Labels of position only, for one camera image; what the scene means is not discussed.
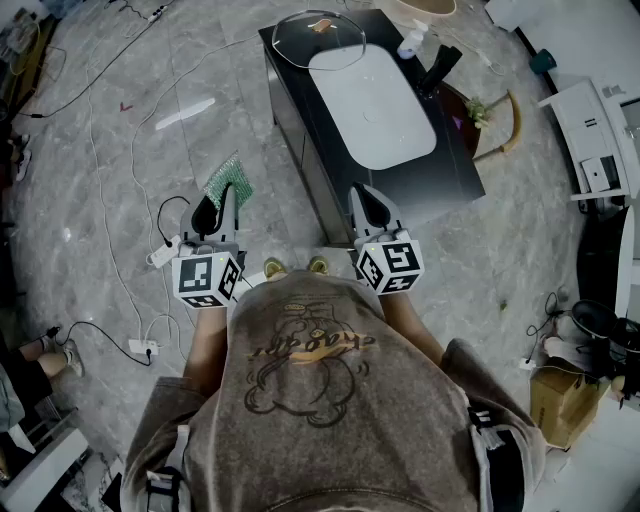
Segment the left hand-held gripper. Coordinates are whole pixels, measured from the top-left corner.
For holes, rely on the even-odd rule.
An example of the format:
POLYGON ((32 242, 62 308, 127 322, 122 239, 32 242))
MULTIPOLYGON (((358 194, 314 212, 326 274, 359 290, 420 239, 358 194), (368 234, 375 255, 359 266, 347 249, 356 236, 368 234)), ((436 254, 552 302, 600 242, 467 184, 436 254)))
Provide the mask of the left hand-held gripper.
POLYGON ((172 260, 173 294, 191 309, 227 307, 244 271, 239 249, 237 194, 232 183, 219 204, 205 193, 187 206, 180 221, 178 256, 172 260))

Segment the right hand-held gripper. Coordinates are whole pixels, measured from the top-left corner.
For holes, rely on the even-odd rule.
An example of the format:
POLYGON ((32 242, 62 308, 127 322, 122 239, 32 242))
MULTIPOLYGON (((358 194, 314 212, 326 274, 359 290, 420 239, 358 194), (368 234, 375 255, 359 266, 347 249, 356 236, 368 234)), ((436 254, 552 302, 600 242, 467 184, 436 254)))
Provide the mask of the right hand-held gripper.
POLYGON ((349 192, 357 278, 377 295, 410 291, 424 274, 420 244, 401 228, 398 207, 377 189, 354 183, 349 192))

